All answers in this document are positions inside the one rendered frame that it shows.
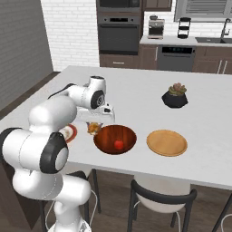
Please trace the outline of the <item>dark tap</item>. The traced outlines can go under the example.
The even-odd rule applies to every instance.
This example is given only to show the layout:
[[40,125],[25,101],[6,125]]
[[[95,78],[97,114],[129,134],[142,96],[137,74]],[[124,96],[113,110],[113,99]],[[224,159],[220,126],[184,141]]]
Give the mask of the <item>dark tap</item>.
[[227,18],[224,22],[224,25],[223,25],[223,29],[221,31],[221,35],[220,35],[220,38],[224,38],[225,35],[229,35],[229,32],[230,32],[230,29],[227,29],[227,24],[228,23],[231,23],[232,20],[230,18]]

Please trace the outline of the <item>dark sink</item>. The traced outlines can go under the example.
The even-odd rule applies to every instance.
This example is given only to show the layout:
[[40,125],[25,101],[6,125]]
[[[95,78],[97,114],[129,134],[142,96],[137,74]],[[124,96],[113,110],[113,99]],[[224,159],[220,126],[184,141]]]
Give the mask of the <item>dark sink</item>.
[[232,38],[195,37],[195,39],[203,44],[232,44]]

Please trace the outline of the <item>brown base cupboards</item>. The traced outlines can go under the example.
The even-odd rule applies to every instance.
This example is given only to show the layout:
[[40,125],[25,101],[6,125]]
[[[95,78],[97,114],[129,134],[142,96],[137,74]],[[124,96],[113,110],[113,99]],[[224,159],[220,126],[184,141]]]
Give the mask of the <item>brown base cupboards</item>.
[[[158,48],[157,44],[140,45],[140,69],[158,70]],[[196,46],[192,73],[232,74],[232,47]]]

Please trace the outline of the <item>light wooden plate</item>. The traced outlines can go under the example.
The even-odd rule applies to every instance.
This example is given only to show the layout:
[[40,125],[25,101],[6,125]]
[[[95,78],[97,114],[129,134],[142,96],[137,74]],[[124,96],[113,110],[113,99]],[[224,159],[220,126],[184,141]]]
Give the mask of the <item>light wooden plate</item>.
[[161,156],[177,157],[188,147],[186,139],[173,130],[155,130],[147,137],[148,147]]

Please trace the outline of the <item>dark grey dishwasher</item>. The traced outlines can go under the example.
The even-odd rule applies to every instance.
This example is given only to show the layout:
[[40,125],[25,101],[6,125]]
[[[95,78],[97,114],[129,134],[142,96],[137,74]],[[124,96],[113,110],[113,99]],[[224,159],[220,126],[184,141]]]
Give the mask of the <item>dark grey dishwasher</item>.
[[159,71],[192,72],[195,58],[195,46],[160,45],[157,56]]

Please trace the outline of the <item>silver coffee machine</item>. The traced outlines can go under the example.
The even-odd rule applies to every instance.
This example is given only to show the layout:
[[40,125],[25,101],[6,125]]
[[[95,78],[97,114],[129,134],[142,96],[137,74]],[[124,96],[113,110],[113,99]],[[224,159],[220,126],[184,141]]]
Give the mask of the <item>silver coffee machine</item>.
[[162,39],[164,32],[164,19],[159,19],[156,15],[151,15],[149,19],[149,34],[150,39]]

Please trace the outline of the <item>brown wall cupboard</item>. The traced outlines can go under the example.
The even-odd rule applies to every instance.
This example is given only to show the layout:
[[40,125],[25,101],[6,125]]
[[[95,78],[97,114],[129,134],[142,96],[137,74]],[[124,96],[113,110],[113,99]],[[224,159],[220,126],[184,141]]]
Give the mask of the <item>brown wall cupboard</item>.
[[143,0],[143,10],[147,12],[170,12],[172,0]]

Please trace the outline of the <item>grey window blind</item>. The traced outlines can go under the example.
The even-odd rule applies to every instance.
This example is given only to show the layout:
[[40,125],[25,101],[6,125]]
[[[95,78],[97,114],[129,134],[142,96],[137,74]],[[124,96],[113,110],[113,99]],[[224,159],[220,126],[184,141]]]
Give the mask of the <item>grey window blind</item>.
[[232,0],[177,0],[174,21],[188,17],[194,23],[220,23],[232,19]]

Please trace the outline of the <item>brown chicken drumstick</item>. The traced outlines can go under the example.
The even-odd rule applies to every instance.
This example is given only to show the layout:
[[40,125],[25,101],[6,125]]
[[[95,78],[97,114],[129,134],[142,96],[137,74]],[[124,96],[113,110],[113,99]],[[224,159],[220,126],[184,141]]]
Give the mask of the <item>brown chicken drumstick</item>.
[[87,132],[91,135],[96,135],[99,130],[102,128],[102,124],[98,122],[88,122],[87,123]]

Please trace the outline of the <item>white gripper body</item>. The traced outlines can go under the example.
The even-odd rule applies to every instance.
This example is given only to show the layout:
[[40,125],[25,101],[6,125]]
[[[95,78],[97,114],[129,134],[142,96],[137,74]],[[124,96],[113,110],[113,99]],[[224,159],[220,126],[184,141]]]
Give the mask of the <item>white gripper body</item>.
[[111,124],[115,122],[115,116],[112,112],[98,112],[81,109],[77,111],[76,120]]

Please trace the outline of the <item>red and white plate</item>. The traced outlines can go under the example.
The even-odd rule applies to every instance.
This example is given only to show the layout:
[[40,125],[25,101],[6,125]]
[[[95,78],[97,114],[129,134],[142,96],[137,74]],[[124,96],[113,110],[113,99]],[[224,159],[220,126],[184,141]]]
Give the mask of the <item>red and white plate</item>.
[[65,141],[69,143],[77,136],[77,128],[72,124],[68,124],[60,129],[60,133],[64,136]]

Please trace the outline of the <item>dark wooden bowl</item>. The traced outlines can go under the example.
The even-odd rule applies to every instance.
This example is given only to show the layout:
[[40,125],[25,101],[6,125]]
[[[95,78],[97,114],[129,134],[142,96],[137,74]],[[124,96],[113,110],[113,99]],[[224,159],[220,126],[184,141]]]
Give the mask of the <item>dark wooden bowl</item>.
[[[114,148],[114,141],[122,140],[124,147],[122,150]],[[123,125],[109,125],[102,127],[93,137],[95,146],[104,153],[120,155],[133,148],[137,141],[136,133]]]

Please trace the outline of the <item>black built-in microwave oven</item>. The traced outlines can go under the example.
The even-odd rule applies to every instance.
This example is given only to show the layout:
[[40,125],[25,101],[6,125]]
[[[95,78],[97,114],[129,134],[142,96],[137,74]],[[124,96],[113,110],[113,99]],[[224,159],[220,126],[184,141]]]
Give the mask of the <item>black built-in microwave oven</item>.
[[137,13],[140,10],[140,0],[96,0],[101,12],[129,12]]

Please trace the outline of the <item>succulent in black pot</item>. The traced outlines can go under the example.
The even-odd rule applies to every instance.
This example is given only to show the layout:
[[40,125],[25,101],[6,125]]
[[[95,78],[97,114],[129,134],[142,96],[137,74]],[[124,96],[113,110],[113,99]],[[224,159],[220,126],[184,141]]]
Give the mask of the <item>succulent in black pot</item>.
[[186,87],[180,82],[174,83],[169,87],[168,91],[161,97],[164,104],[172,109],[179,109],[188,104],[185,92]]

